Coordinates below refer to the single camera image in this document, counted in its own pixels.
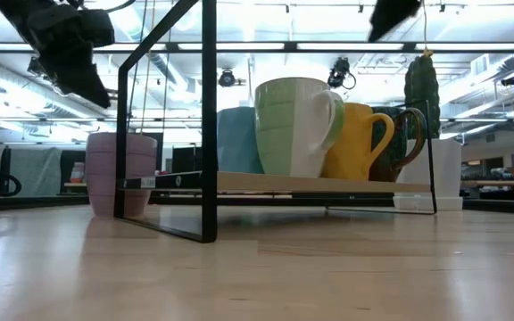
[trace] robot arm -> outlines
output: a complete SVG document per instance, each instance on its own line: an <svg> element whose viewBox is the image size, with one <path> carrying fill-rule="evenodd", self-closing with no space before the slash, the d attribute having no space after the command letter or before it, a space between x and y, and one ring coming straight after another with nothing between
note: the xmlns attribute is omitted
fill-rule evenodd
<svg viewBox="0 0 514 321"><path fill-rule="evenodd" d="M104 108L109 95L93 64L93 48L114 43L105 10L78 10L68 0L0 0L0 12L38 53L30 70L39 70L61 94L77 94Z"/></svg>

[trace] mug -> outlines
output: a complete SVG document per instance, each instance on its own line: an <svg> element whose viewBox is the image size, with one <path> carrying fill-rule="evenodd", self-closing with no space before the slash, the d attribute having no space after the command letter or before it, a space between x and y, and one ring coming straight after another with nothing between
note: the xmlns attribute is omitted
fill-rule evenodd
<svg viewBox="0 0 514 321"><path fill-rule="evenodd" d="M344 123L342 98L312 78L279 78L255 89L257 149L265 174L318 177Z"/></svg>
<svg viewBox="0 0 514 321"><path fill-rule="evenodd" d="M373 112L384 113L394 120L394 137L392 142L378 156L370 168L370 180L395 182L402 168L411 163L421 152L426 142L426 119L416 108L402 111L396 107L374 107ZM406 155L408 141L407 119L412 116L416 122L417 136L413 149ZM384 124L375 124L372 132L372 146L376 146L385 132Z"/></svg>
<svg viewBox="0 0 514 321"><path fill-rule="evenodd" d="M263 174L255 142L255 109L237 107L218 112L220 171Z"/></svg>
<svg viewBox="0 0 514 321"><path fill-rule="evenodd" d="M322 176L368 181L370 166L392 140L394 123L385 114L373 114L365 104L345 103L344 107L343 132L327 153ZM372 150L372 126L379 120L385 123L385 133Z"/></svg>

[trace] mug handle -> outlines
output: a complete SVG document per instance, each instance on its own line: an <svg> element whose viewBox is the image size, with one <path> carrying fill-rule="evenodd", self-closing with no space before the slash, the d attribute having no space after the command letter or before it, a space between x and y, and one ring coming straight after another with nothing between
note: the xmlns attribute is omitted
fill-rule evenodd
<svg viewBox="0 0 514 321"><path fill-rule="evenodd" d="M416 157L418 157L421 149L424 147L424 143L426 142L426 119L424 117L424 113L419 109L406 108L405 111L402 111L394 120L396 129L402 130L402 126L406 126L406 119L409 116L413 116L417 123L418 134L416 136L416 143L414 144L414 148L411 149L411 152L406 157L392 164L392 169L394 170L400 170L404 166L410 164Z"/></svg>
<svg viewBox="0 0 514 321"><path fill-rule="evenodd" d="M317 149L324 150L330 149L336 143L336 139L340 136L344 126L344 101L342 97L333 93L330 90L323 90L314 95L311 99L313 108L325 109L328 104L328 111L330 118L328 121L327 133L323 136L322 141L317 146Z"/></svg>
<svg viewBox="0 0 514 321"><path fill-rule="evenodd" d="M380 143L372 150L372 152L368 155L368 158L362 164L362 172L368 173L370 171L370 166L376 161L376 158L380 156L380 154L384 151L384 149L390 144L392 141L392 137L394 136L394 122L390 118L390 116L383 113L376 113L369 117L370 123L375 123L379 120L384 121L385 123L385 133Z"/></svg>

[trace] ceiling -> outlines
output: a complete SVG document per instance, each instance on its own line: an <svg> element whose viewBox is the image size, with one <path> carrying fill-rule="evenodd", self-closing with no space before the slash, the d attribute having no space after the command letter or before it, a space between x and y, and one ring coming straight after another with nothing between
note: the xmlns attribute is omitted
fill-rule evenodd
<svg viewBox="0 0 514 321"><path fill-rule="evenodd" d="M86 0L88 7L108 7L121 2L122 0ZM364 41L370 30L369 17L375 1L291 0L286 3L272 0L219 0L218 41ZM443 12L440 12L439 0L427 0L426 3L427 18L420 10L416 17L405 21L385 36L383 41L422 41L425 29L427 40L430 42L514 42L514 0L446 0L442 1L446 4ZM359 12L359 4L363 4L362 12ZM114 13L112 21L116 28L116 41L136 42L137 37L139 38L137 30L142 28L142 17L146 17L147 34L148 30L152 29L152 19L157 23L170 7L171 1L138 0L133 7ZM201 5L198 4L161 42L201 42L201 38ZM22 40L0 13L0 43L5 42L18 43ZM463 106L456 110L465 111L514 91L514 88L495 89L493 81L486 81L481 86L472 86L466 82L470 73L470 63L480 55L438 53L433 56L441 87L443 116L454 116L449 114L450 103ZM303 76L326 81L329 69L338 57L343 56L348 58L352 73L357 79L357 85L353 90L337 90L346 101L370 105L403 102L404 75L415 54L219 53L216 73L219 75L223 69L232 69L236 78L251 78L251 86L218 88L218 108L251 105L255 87L273 78ZM95 54L99 74L107 87L116 89L118 67L127 58L128 55L124 53ZM165 90L166 78L160 65L149 63L147 57L143 58L137 68L130 72L131 77L128 80L130 88L132 80L137 80L132 98L134 115L139 117L143 112L146 117L161 117L165 106L167 117L199 117L203 85L201 54L171 53L163 54L159 58L169 62L175 73L188 82L188 86ZM492 59L495 58L499 60L505 57L492 55ZM0 70L0 78L7 81L12 79L12 82L22 86L22 89L35 91L40 95L50 93L43 96L46 99L61 99L62 106L70 106L73 110L87 114L88 117L115 115L113 107L103 111L80 98L58 98L47 83L33 79L27 72L29 60L28 53L0 53L0 67L3 67ZM466 87L465 90L452 90L462 86ZM482 111L481 114L499 111L500 108L501 106L494 106ZM508 111L514 107L507 103L506 108ZM160 126L155 123L146 125ZM199 137L197 129L187 129L184 126L181 130L191 131L190 136L194 136L195 139Z"/></svg>

